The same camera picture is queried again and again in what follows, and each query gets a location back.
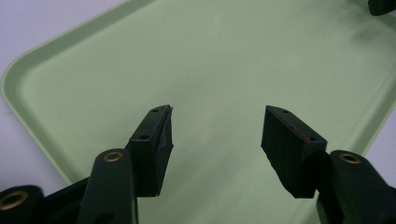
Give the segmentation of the light green plastic tray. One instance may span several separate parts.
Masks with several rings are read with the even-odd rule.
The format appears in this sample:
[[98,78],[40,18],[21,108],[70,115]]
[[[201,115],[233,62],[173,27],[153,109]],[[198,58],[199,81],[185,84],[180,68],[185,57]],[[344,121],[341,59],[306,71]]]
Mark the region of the light green plastic tray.
[[127,0],[22,55],[0,90],[69,183],[172,106],[163,189],[139,200],[140,224],[318,224],[262,150],[264,110],[366,152],[396,106],[396,15],[367,0]]

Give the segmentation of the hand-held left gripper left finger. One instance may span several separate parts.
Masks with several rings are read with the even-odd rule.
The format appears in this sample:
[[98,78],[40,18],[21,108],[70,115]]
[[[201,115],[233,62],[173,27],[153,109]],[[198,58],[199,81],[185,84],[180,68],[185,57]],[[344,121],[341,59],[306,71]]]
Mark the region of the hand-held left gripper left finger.
[[159,196],[173,149],[170,105],[150,109],[129,139],[134,169],[135,195]]

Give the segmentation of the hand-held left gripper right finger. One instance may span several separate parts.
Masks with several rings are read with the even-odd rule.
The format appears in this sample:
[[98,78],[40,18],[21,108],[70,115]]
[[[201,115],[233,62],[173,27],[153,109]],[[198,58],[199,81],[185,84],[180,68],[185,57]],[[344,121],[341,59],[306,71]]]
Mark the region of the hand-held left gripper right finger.
[[294,198],[313,198],[327,140],[287,109],[268,105],[261,147]]

